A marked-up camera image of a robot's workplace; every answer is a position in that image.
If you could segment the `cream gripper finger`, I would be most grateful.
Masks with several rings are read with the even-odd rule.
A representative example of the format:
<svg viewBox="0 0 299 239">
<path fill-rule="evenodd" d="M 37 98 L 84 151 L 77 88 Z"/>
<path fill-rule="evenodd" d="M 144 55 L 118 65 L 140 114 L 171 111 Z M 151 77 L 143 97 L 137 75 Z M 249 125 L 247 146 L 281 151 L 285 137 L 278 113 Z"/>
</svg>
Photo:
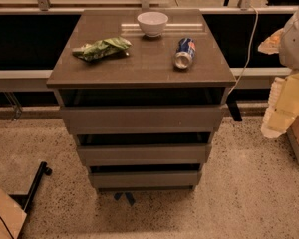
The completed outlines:
<svg viewBox="0 0 299 239">
<path fill-rule="evenodd" d="M 278 54 L 283 33 L 283 29 L 275 31 L 258 46 L 258 51 L 266 55 Z"/>
<path fill-rule="evenodd" d="M 299 116 L 299 73 L 276 77 L 271 85 L 261 132 L 266 138 L 284 134 Z"/>
</svg>

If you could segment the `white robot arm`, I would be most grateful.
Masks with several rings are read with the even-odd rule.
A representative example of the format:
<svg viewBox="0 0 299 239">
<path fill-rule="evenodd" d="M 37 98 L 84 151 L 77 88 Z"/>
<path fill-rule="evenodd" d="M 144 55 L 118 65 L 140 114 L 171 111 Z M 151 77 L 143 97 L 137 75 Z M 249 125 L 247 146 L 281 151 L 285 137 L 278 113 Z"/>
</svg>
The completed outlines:
<svg viewBox="0 0 299 239">
<path fill-rule="evenodd" d="M 260 44 L 258 51 L 267 55 L 278 54 L 280 63 L 292 70 L 286 78 L 275 78 L 263 117 L 262 134 L 267 138 L 277 138 L 299 116 L 299 8 L 283 29 Z"/>
</svg>

